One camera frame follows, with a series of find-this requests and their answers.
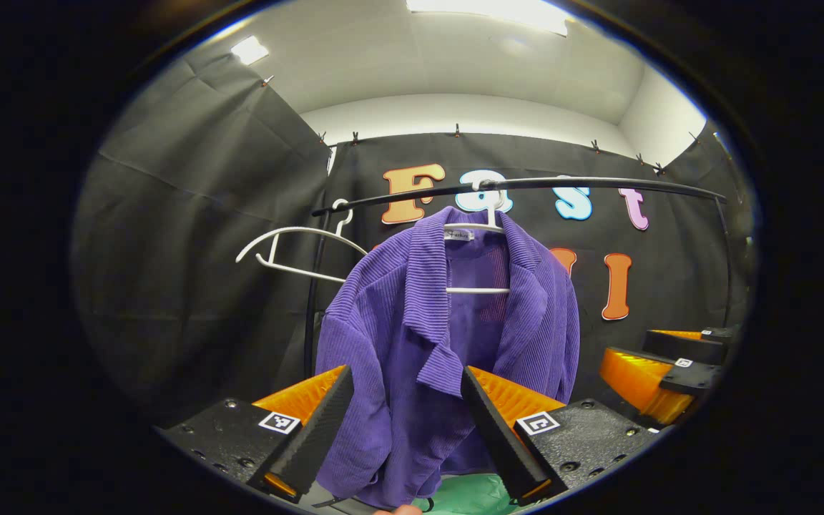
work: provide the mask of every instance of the black fabric backdrop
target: black fabric backdrop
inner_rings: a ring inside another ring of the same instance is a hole
[[[156,423],[301,379],[308,279],[235,257],[263,232],[318,225],[330,151],[261,81],[233,56],[175,62],[117,120],[79,197],[79,313]],[[309,268],[316,241],[284,241],[279,260]]]
[[[658,180],[698,186],[722,193],[736,205],[735,182],[730,163],[723,159],[716,142],[702,140],[667,166]],[[506,179],[562,175],[622,177],[656,180],[654,170],[638,160],[628,159],[591,147],[533,137],[500,134],[409,134],[377,137],[360,141],[357,146],[342,143],[337,148],[333,169],[326,185],[326,202],[344,198],[356,200],[386,195],[389,184],[383,179],[387,170],[437,163],[447,176],[435,186],[458,185],[460,176],[470,170],[488,169]],[[507,215],[548,248],[568,248],[577,254],[572,280],[581,313],[582,351],[572,398],[595,397],[607,406],[631,415],[627,405],[599,377],[599,363],[608,345],[640,348],[647,329],[701,330],[720,326],[727,293],[727,268],[724,239],[714,202],[708,199],[641,192],[641,211],[649,221],[647,230],[634,228],[628,218],[624,197],[618,190],[592,188],[592,214],[579,221],[562,218],[555,209],[558,197],[552,189],[509,190],[514,206]],[[455,196],[438,196],[425,205],[432,215],[448,205],[456,206]],[[370,250],[390,235],[409,228],[412,222],[385,225],[381,215],[387,205],[355,209],[353,221],[343,235]],[[345,214],[330,222],[334,230]],[[627,304],[630,313],[622,320],[604,320],[609,271],[604,257],[611,253],[630,255]],[[345,277],[360,254],[347,245],[328,243],[323,273]],[[729,324],[738,323],[745,314],[745,291],[735,268],[735,286]],[[324,310],[339,285],[323,283],[317,307]]]

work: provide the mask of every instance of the ceiling light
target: ceiling light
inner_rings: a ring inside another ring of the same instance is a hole
[[[249,36],[249,38],[243,39],[242,42],[232,46],[231,52],[241,58],[243,64],[257,62],[259,59],[269,55],[269,50],[259,44],[256,36]]]
[[[468,13],[484,14],[516,23],[535,26],[562,36],[568,36],[565,20],[570,14],[541,0],[406,0],[413,13]]]

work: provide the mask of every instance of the empty white hanger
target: empty white hanger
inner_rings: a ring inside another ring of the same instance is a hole
[[[478,192],[482,179],[472,182],[472,190]],[[500,232],[504,234],[504,228],[499,227],[494,222],[494,210],[500,209],[504,205],[504,196],[501,192],[484,192],[488,205],[488,224],[444,224],[445,229],[480,229],[483,231]],[[494,195],[494,199],[488,199],[489,193]],[[510,288],[448,288],[447,293],[510,293]]]
[[[348,203],[348,201],[346,201],[346,199],[337,199],[336,202],[333,202],[333,208],[337,207],[341,203]],[[345,283],[344,278],[338,278],[338,277],[328,276],[328,275],[324,275],[324,274],[311,273],[310,271],[301,270],[300,268],[285,267],[285,265],[279,265],[278,263],[274,262],[275,248],[278,247],[278,235],[285,234],[285,232],[311,232],[312,234],[315,234],[315,235],[323,235],[323,237],[330,237],[330,238],[333,238],[333,239],[337,239],[337,240],[339,240],[343,243],[346,243],[348,245],[352,245],[352,247],[355,250],[362,253],[363,255],[367,255],[366,250],[364,250],[361,247],[358,247],[352,240],[346,239],[346,238],[343,237],[343,226],[348,224],[348,222],[352,221],[352,216],[353,216],[353,210],[349,209],[348,217],[345,220],[339,222],[339,224],[336,225],[336,232],[329,232],[329,231],[324,231],[323,229],[314,229],[314,228],[311,228],[311,227],[282,227],[280,229],[275,229],[273,231],[266,232],[264,235],[261,235],[261,237],[256,238],[255,240],[251,241],[248,245],[246,245],[246,247],[244,247],[240,251],[240,254],[237,255],[237,258],[236,258],[235,262],[240,263],[240,260],[243,259],[243,257],[246,255],[246,253],[252,247],[254,247],[254,245],[258,244],[259,242],[261,242],[265,239],[268,239],[269,237],[271,237],[272,238],[272,248],[269,250],[269,260],[266,261],[265,258],[263,258],[263,256],[261,254],[256,253],[256,260],[258,260],[259,263],[261,265],[263,265],[264,267],[277,268],[278,270],[284,270],[284,271],[287,271],[288,273],[301,274],[303,276],[308,276],[308,277],[323,278],[324,280],[331,280],[334,283]]]

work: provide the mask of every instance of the pink letter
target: pink letter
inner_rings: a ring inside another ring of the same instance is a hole
[[[628,218],[631,218],[632,225],[640,231],[647,230],[647,216],[641,215],[641,202],[644,197],[641,193],[627,188],[619,188],[619,195],[625,197],[625,206],[628,207]]]

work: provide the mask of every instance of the orange gripper pad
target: orange gripper pad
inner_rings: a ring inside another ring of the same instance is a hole
[[[546,397],[530,388],[520,386],[516,382],[508,381],[491,374],[491,372],[480,371],[475,366],[470,366],[472,375],[481,385],[481,388],[488,395],[491,404],[498,411],[504,423],[514,430],[514,424],[518,418],[529,417],[540,411],[558,410],[565,407],[564,404]]]
[[[300,418],[301,424],[307,426],[310,415],[323,400],[323,396],[333,387],[345,365],[336,366],[332,371],[323,372],[298,384],[281,389],[268,397],[253,403],[258,408],[275,411],[283,415]]]
[[[693,340],[700,340],[701,333],[697,332],[697,330],[661,330],[661,329],[651,329],[655,333],[664,333],[664,335],[673,335],[679,336],[680,338],[691,338]]]
[[[660,381],[673,368],[670,362],[641,358],[606,349],[599,375],[639,414],[668,424],[676,420],[693,401],[691,395],[660,388]]]

